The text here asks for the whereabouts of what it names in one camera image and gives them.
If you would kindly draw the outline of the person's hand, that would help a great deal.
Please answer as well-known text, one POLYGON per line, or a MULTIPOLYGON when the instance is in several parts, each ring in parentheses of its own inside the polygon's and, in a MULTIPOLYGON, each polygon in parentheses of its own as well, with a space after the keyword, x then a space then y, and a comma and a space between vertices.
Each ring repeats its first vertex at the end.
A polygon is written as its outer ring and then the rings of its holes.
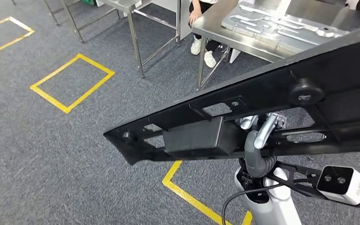
POLYGON ((193 23, 202 16, 202 12, 200 9, 193 9, 188 18, 188 25, 191 27, 193 23))

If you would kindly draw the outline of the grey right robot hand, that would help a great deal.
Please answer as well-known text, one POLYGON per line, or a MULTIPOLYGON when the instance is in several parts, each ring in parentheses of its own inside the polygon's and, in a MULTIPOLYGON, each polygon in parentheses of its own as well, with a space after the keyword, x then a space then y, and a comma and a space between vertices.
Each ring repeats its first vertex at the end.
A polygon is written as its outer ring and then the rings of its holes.
POLYGON ((275 129, 281 129, 286 126, 287 118, 277 113, 267 113, 262 115, 254 115, 239 119, 240 128, 250 130, 251 128, 259 128, 257 136, 253 142, 256 149, 262 149, 270 134, 275 129))

